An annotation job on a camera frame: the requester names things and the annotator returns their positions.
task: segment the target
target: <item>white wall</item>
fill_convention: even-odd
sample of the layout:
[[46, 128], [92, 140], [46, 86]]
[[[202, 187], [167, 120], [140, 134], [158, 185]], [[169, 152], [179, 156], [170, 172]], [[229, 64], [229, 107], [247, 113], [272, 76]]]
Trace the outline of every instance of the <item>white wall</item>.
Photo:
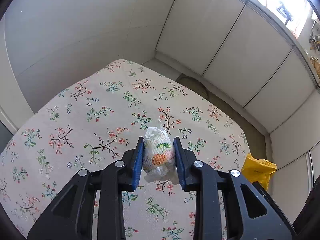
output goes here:
[[0, 121], [0, 155], [12, 138], [13, 134]]
[[[293, 222], [320, 175], [320, 94], [314, 90], [284, 124], [271, 133], [273, 161], [279, 171], [273, 178], [272, 197]], [[313, 173], [308, 165], [309, 154]]]
[[13, 0], [8, 55], [34, 111], [62, 89], [119, 58], [144, 63], [173, 0]]
[[293, 223], [308, 197], [308, 169], [305, 155], [276, 171], [272, 181], [272, 198]]
[[11, 133], [15, 133], [33, 112], [23, 97], [13, 75], [6, 49], [4, 19], [0, 20], [0, 121]]

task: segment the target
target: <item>yellow snack package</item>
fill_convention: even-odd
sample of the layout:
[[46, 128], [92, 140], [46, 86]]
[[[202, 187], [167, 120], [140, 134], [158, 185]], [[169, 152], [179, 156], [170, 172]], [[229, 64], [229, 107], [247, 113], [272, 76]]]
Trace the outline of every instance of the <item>yellow snack package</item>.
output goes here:
[[268, 190], [271, 175], [276, 172], [277, 165], [267, 160], [257, 160], [251, 153], [247, 154], [241, 173], [248, 181], [258, 181], [265, 190]]

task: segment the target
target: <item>silver bolt head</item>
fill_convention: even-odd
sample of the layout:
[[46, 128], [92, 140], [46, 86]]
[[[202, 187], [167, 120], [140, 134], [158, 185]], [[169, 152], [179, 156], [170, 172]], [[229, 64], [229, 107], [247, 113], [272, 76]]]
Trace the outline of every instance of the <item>silver bolt head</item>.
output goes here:
[[202, 161], [195, 161], [195, 162], [193, 163], [193, 165], [196, 166], [196, 167], [198, 167], [198, 168], [200, 168], [200, 167], [203, 166], [203, 163], [202, 163]]
[[123, 167], [124, 166], [124, 161], [116, 161], [115, 166]]
[[232, 170], [232, 171], [231, 171], [231, 175], [234, 176], [234, 177], [239, 177], [239, 176], [240, 176], [240, 171], [238, 171], [238, 170]]
[[82, 169], [82, 170], [78, 171], [78, 175], [81, 176], [81, 177], [83, 177], [83, 176], [85, 176], [87, 174], [88, 174], [88, 171], [86, 169]]

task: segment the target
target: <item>floral tablecloth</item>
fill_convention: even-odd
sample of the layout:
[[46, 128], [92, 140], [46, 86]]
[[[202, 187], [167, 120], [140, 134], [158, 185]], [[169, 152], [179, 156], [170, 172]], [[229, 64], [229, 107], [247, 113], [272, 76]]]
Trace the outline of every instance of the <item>floral tablecloth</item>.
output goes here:
[[[222, 171], [242, 167], [249, 147], [231, 118], [182, 85], [120, 59], [60, 92], [0, 155], [0, 201], [17, 229], [26, 237], [79, 169], [97, 171], [121, 159], [159, 118], [170, 139], [179, 136], [199, 160]], [[127, 239], [192, 239], [196, 192], [170, 181], [148, 184], [144, 176], [134, 193], [123, 192]]]

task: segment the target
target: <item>wrapped object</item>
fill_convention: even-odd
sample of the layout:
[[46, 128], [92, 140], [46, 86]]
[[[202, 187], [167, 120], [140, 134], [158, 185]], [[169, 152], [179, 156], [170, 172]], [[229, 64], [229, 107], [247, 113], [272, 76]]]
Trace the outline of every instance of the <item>wrapped object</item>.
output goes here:
[[241, 173], [251, 183], [257, 181], [265, 190], [268, 190], [270, 178], [276, 170], [276, 164], [267, 160], [257, 160], [252, 157], [251, 153], [248, 153]]
[[143, 143], [142, 166], [147, 173], [144, 179], [147, 182], [171, 180], [178, 184], [174, 148], [159, 119], [157, 127], [148, 127]]

